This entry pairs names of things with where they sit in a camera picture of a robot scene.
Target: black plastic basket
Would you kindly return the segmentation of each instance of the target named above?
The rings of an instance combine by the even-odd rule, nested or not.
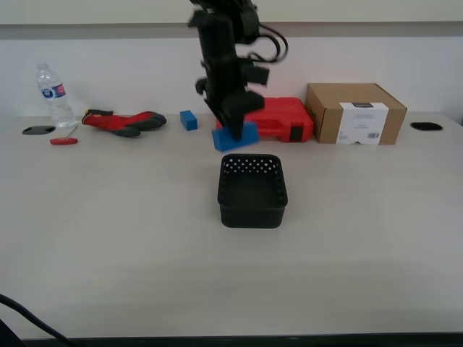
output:
[[[229,228],[278,228],[288,205],[275,155],[230,154],[222,159],[218,203]]]

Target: red plastic case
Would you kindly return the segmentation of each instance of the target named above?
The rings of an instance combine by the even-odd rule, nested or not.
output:
[[[282,142],[307,142],[313,134],[313,120],[298,98],[266,98],[266,107],[246,115],[246,121],[258,125],[259,136]]]

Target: red glove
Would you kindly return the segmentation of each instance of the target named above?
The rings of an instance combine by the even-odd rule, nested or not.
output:
[[[137,137],[141,132],[154,130],[167,123],[156,112],[143,112],[132,117],[115,116],[113,111],[88,110],[82,120],[85,125],[105,129],[123,137]]]

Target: black cable cord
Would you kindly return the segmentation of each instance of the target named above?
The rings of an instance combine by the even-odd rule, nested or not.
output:
[[[0,304],[3,304],[6,307],[9,307],[10,309],[13,309],[17,313],[21,314],[26,320],[28,320],[29,322],[31,322],[32,324],[34,324],[36,327],[40,328],[44,332],[50,334],[51,336],[53,336],[55,339],[57,339],[64,345],[68,347],[82,347],[81,345],[70,341],[66,336],[58,333],[52,327],[49,327],[47,324],[42,322],[40,319],[34,316],[30,311],[28,311],[21,304],[17,303],[15,300],[10,299],[9,297],[5,295],[0,294]]]
[[[251,53],[249,53],[249,55],[247,57],[249,59],[251,59],[252,61],[256,62],[256,63],[275,64],[275,63],[279,63],[280,61],[283,61],[286,58],[286,56],[288,55],[288,53],[289,53],[288,40],[280,32],[276,31],[275,29],[272,29],[271,27],[268,27],[268,26],[266,26],[264,24],[259,24],[259,26],[261,28],[273,33],[274,35],[276,35],[276,37],[280,38],[283,41],[283,44],[284,44],[283,55],[281,55],[281,45],[278,42],[278,40],[276,39],[276,37],[274,37],[274,36],[272,36],[270,34],[261,34],[260,36],[262,38],[268,38],[273,42],[273,44],[276,47],[276,55],[272,59],[265,59],[260,54],[255,53],[255,52],[251,52]]]

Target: cardboard box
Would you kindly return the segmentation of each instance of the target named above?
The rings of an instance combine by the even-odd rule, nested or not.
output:
[[[306,106],[319,143],[394,145],[407,113],[373,83],[310,83]]]

